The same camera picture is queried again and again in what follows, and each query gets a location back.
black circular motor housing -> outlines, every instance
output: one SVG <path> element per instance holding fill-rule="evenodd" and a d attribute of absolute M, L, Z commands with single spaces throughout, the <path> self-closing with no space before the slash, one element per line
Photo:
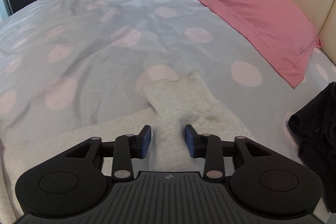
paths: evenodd
<path fill-rule="evenodd" d="M 89 153 L 75 157 L 61 153 L 23 173 L 15 193 L 24 213 L 59 218 L 99 203 L 107 191 L 107 181 L 93 165 L 93 158 Z"/>
<path fill-rule="evenodd" d="M 241 154 L 230 180 L 233 195 L 262 215 L 290 217 L 310 213 L 320 200 L 320 177 L 258 143 L 237 140 Z"/>

ribbed cuff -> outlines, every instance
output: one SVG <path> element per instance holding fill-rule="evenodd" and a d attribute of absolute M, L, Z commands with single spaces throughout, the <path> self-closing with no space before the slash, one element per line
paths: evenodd
<path fill-rule="evenodd" d="M 216 102 L 198 70 L 177 81 L 161 79 L 146 84 L 142 93 L 159 116 L 171 111 L 204 111 Z"/>

pillow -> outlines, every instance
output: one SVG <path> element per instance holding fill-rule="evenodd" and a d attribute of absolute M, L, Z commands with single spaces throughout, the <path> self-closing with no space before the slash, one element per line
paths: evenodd
<path fill-rule="evenodd" d="M 291 0 L 199 0 L 246 37 L 294 88 L 305 76 L 317 30 Z"/>

bed sheet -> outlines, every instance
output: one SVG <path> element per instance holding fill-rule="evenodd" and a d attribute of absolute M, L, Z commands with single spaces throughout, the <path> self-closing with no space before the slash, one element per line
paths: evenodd
<path fill-rule="evenodd" d="M 145 109 L 142 85 L 195 69 L 259 143 L 300 162 L 288 118 L 336 80 L 315 49 L 292 89 L 197 0 L 38 0 L 0 25 L 0 49 L 7 185 L 7 149 Z"/>

black garment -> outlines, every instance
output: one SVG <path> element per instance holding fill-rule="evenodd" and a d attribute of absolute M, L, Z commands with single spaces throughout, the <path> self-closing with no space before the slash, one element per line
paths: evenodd
<path fill-rule="evenodd" d="M 288 121 L 301 141 L 299 158 L 322 179 L 325 202 L 336 213 L 336 83 L 330 83 Z"/>

